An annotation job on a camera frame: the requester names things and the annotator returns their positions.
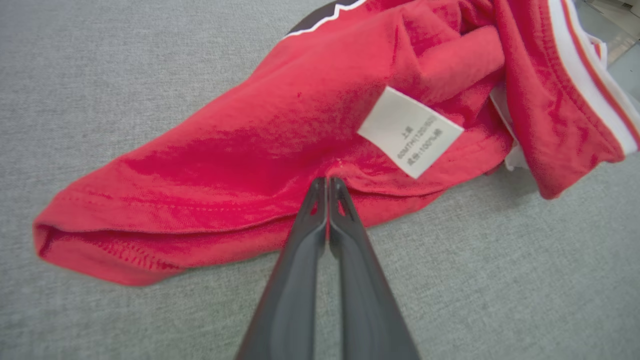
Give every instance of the t-shirt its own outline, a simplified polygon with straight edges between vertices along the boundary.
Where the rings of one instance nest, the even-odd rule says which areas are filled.
[[[57,194],[35,219],[36,251],[107,281],[151,284],[282,248],[316,177],[342,178],[363,223],[376,225],[513,149],[542,196],[557,197],[640,143],[640,115],[602,49],[571,0],[331,3],[242,84]],[[417,179],[358,134],[388,88],[464,129]]]

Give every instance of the stitching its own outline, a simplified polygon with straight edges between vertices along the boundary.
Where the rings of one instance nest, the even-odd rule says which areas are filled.
[[[116,256],[118,259],[121,259],[138,268],[144,268],[147,270],[153,270],[154,268],[156,268],[156,270],[182,270],[181,267],[171,263],[167,263],[162,259],[159,259],[153,255],[150,255],[149,253],[145,252],[142,248],[136,247],[128,243],[121,244],[121,245],[124,245],[125,247],[124,249],[115,249],[115,244],[113,243],[106,243],[106,244],[101,243],[101,244],[95,244],[95,245],[96,247],[103,250],[107,254]],[[134,254],[127,256],[128,254],[124,254],[124,252],[127,250],[129,251],[133,250],[134,252],[137,252],[139,255],[142,255],[142,257],[135,256]]]
[[[78,201],[78,202],[86,202],[88,204],[95,204],[95,205],[100,205],[100,206],[106,206],[107,203],[105,202],[99,202],[99,201],[94,201],[94,200],[86,200],[86,199],[82,199],[80,197],[59,197],[56,200],[60,200],[60,201]],[[254,207],[247,207],[247,208],[204,208],[204,207],[196,207],[196,206],[184,206],[184,205],[173,205],[173,204],[156,204],[153,202],[143,202],[143,201],[128,201],[128,200],[123,200],[123,199],[114,199],[120,202],[125,202],[127,205],[135,205],[135,206],[153,206],[153,207],[163,207],[163,208],[182,208],[182,209],[190,209],[190,210],[199,210],[199,211],[227,211],[227,210],[231,210],[231,211],[238,211],[238,210],[247,210],[247,209],[251,209],[251,210],[258,210],[257,208]]]

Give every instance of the folded cloth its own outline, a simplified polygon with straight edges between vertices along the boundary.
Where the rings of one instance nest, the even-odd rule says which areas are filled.
[[[640,142],[597,49],[571,0],[337,1],[244,83],[57,194],[35,219],[36,251],[127,285],[250,258],[284,245],[319,176],[343,178],[363,223],[379,224],[503,161],[501,114],[542,196],[557,197]],[[418,179],[357,135],[386,86],[465,129]]]

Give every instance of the white label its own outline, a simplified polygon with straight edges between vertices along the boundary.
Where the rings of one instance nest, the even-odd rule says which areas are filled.
[[[417,179],[463,131],[428,106],[387,86],[358,134]]]

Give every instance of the red fabric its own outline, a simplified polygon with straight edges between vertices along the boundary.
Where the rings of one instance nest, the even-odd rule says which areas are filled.
[[[488,101],[505,78],[515,131],[541,193],[554,197],[623,155],[562,84],[545,11],[506,0],[369,0],[343,10],[283,39],[244,83],[181,125],[60,192],[35,220],[36,250],[145,285],[279,249],[319,176],[345,180],[365,225],[417,211],[509,152]],[[387,85],[465,128],[418,180],[356,133]]]

